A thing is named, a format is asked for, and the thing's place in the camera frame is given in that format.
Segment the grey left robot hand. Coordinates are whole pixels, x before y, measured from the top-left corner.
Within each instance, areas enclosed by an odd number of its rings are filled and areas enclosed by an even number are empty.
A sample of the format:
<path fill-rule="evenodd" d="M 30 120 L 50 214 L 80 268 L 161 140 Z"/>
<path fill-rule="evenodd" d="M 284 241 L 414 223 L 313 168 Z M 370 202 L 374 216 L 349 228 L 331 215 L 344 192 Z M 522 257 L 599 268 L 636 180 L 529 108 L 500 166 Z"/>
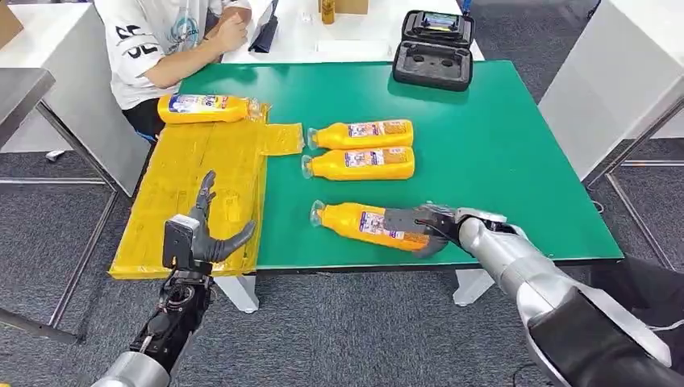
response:
<path fill-rule="evenodd" d="M 242 230 L 228 239 L 216 239 L 209 229 L 211 201 L 216 193 L 212 191 L 216 173 L 210 170 L 202 179 L 196 202 L 190 209 L 189 216 L 199 222 L 193 233 L 191 249 L 195 260 L 218 263 L 225 261 L 238 248 L 244 246 L 253 236 L 256 222 L 249 220 Z"/>

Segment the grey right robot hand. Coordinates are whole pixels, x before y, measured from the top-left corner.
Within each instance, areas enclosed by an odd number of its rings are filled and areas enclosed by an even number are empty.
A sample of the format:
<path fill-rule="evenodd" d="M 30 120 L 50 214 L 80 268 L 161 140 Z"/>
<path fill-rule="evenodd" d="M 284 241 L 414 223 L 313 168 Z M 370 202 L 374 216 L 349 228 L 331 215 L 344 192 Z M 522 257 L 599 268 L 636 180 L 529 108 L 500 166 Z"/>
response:
<path fill-rule="evenodd" d="M 460 247 L 456 210 L 434 203 L 424 203 L 412 209 L 388 208 L 384 213 L 383 227 L 387 231 L 427 236 L 427 242 L 413 254 L 428 258 L 442 251 L 449 243 Z"/>

